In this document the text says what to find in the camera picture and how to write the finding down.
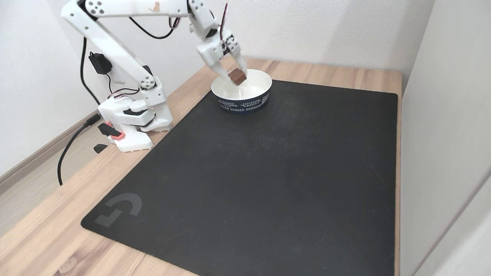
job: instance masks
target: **red cable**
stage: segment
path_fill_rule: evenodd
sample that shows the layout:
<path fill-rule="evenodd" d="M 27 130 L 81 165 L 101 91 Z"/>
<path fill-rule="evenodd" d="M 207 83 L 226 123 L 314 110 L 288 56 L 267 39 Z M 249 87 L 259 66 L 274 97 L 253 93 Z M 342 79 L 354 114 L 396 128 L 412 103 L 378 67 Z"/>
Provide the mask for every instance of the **red cable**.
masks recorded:
<path fill-rule="evenodd" d="M 171 29 L 176 29 L 180 22 L 181 22 L 181 18 L 178 17 L 178 18 L 176 18 L 176 20 L 174 21 L 174 24 L 173 24 L 172 23 L 172 18 L 169 17 L 169 27 Z"/>
<path fill-rule="evenodd" d="M 118 89 L 118 90 L 116 90 L 115 92 L 111 93 L 111 94 L 108 96 L 108 99 L 109 99 L 109 98 L 110 98 L 112 95 L 116 94 L 117 92 L 121 92 L 121 91 L 123 91 L 123 90 L 136 91 L 135 93 L 131 93 L 132 95 L 133 95 L 133 94 L 138 93 L 138 91 L 139 91 L 138 89 L 131 89 L 131 88 L 122 88 L 122 89 Z"/>
<path fill-rule="evenodd" d="M 228 3 L 225 3 L 225 9 L 223 10 L 223 16 L 221 18 L 220 25 L 220 40 L 223 41 L 223 28 L 225 27 L 225 16 L 227 15 Z"/>
<path fill-rule="evenodd" d="M 119 94 L 119 95 L 114 96 L 114 98 L 115 98 L 115 99 L 119 99 L 119 98 L 124 97 L 124 96 L 126 96 L 126 97 L 127 97 L 127 95 L 135 95 L 135 94 L 137 94 L 138 92 L 140 92 L 140 91 L 137 91 L 137 92 L 134 92 L 134 93 L 123 93 L 123 94 Z"/>

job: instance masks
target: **brown cube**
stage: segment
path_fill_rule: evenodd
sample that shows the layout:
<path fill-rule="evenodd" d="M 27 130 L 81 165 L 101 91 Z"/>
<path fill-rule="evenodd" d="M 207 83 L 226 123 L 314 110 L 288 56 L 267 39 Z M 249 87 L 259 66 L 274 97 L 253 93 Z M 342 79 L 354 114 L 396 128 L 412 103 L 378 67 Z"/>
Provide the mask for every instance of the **brown cube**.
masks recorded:
<path fill-rule="evenodd" d="M 235 68 L 234 71 L 228 74 L 228 76 L 235 83 L 235 85 L 240 85 L 245 80 L 247 80 L 247 76 L 239 68 Z"/>

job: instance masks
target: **baseboard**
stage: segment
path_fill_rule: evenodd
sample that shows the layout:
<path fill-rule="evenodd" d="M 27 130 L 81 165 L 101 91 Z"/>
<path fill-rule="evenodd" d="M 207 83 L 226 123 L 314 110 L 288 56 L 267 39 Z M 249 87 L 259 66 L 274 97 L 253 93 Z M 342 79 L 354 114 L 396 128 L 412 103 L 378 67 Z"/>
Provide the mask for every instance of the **baseboard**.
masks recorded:
<path fill-rule="evenodd" d="M 24 176 L 31 173 L 46 160 L 51 158 L 57 152 L 62 150 L 70 138 L 73 136 L 75 131 L 77 131 L 82 124 L 84 124 L 90 117 L 98 113 L 97 110 L 93 111 L 87 115 L 82 120 L 78 121 L 75 125 L 71 126 L 69 129 L 55 137 L 46 145 L 42 146 L 40 149 L 36 150 L 33 154 L 29 155 L 26 159 L 19 162 L 13 168 L 8 170 L 6 173 L 0 176 L 0 194 L 3 194 L 9 188 L 11 188 L 15 183 L 19 182 Z"/>

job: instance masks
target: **desk mat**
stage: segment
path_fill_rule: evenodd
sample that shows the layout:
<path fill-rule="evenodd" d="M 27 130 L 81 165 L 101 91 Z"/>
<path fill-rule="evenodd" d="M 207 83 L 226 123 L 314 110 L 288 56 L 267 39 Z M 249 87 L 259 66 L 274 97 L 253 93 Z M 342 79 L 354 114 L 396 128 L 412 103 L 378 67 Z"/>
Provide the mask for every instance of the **desk mat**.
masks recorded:
<path fill-rule="evenodd" d="M 397 95 L 274 81 L 209 92 L 82 220 L 200 276 L 394 275 Z"/>

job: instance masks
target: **robotic arm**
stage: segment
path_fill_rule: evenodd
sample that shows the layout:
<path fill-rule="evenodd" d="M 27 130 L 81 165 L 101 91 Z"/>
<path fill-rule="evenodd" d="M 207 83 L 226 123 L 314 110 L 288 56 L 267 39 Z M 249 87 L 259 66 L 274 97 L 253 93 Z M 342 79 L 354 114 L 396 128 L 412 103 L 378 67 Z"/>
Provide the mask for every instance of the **robotic arm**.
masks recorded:
<path fill-rule="evenodd" d="M 230 79 L 220 64 L 222 58 L 230 53 L 240 69 L 247 73 L 237 39 L 231 31 L 221 29 L 204 0 L 71 0 L 62 9 L 61 16 L 140 86 L 139 93 L 132 95 L 132 98 L 109 98 L 99 106 L 99 112 L 107 125 L 121 134 L 108 134 L 110 142 L 123 152 L 151 148 L 153 144 L 148 135 L 138 129 L 144 132 L 170 130 L 172 115 L 160 80 L 98 22 L 99 18 L 189 17 L 190 31 L 201 39 L 197 51 L 206 65 Z"/>

